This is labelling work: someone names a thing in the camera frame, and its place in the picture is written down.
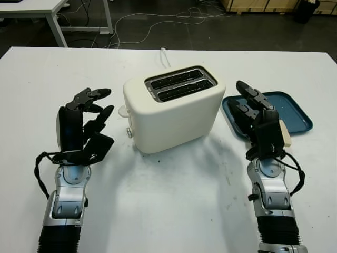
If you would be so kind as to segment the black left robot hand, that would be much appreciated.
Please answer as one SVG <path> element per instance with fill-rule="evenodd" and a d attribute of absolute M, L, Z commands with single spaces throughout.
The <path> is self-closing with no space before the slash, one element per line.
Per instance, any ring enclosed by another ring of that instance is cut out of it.
<path fill-rule="evenodd" d="M 66 166 L 89 166 L 102 161 L 114 144 L 113 138 L 101 131 L 114 106 L 105 108 L 94 102 L 111 94 L 111 89 L 85 88 L 72 101 L 59 108 L 56 128 L 60 152 L 53 163 Z"/>

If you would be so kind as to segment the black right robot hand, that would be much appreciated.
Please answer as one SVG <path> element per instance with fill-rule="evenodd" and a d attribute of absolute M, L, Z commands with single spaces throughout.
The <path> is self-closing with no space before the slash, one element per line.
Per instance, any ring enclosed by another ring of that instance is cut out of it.
<path fill-rule="evenodd" d="M 235 124 L 251 143 L 246 159 L 252 161 L 284 157 L 285 142 L 277 109 L 262 92 L 243 81 L 236 82 L 236 89 L 246 104 L 235 99 L 229 99 L 227 104 Z"/>

